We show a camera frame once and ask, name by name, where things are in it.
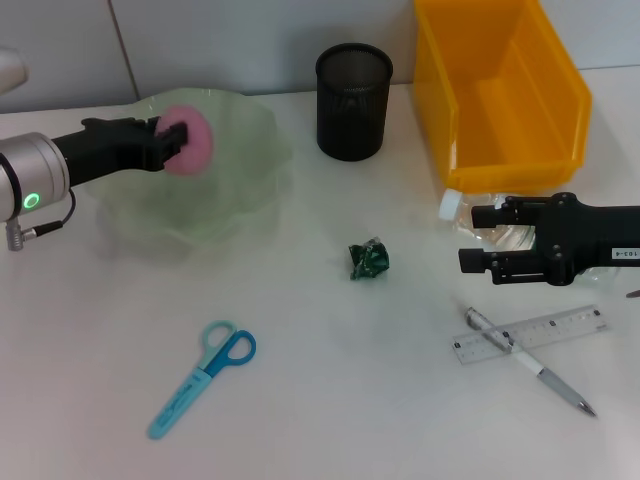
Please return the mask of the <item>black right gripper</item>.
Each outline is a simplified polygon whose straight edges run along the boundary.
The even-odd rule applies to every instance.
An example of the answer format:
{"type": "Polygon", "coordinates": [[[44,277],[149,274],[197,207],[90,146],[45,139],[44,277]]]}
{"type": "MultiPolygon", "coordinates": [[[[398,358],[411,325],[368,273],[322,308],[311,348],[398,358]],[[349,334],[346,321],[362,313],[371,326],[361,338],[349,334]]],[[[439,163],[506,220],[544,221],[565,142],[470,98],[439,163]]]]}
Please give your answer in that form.
{"type": "Polygon", "coordinates": [[[595,207],[571,193],[508,196],[498,206],[471,208],[474,228],[535,226],[535,251],[459,249],[462,273],[489,271],[494,285],[547,282],[567,286],[595,267],[639,266],[639,208],[595,207]]]}

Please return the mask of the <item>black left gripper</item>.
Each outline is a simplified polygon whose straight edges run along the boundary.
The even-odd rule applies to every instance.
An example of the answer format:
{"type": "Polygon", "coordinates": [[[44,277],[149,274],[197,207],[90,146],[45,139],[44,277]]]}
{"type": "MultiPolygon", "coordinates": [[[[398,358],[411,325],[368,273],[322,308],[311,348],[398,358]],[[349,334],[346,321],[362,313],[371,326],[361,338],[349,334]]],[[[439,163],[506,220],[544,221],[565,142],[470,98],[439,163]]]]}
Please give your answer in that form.
{"type": "Polygon", "coordinates": [[[182,171],[189,133],[185,122],[161,127],[148,119],[84,119],[81,131],[53,139],[69,173],[70,186],[123,170],[182,171]],[[154,135],[151,147],[148,147],[154,135]]]}

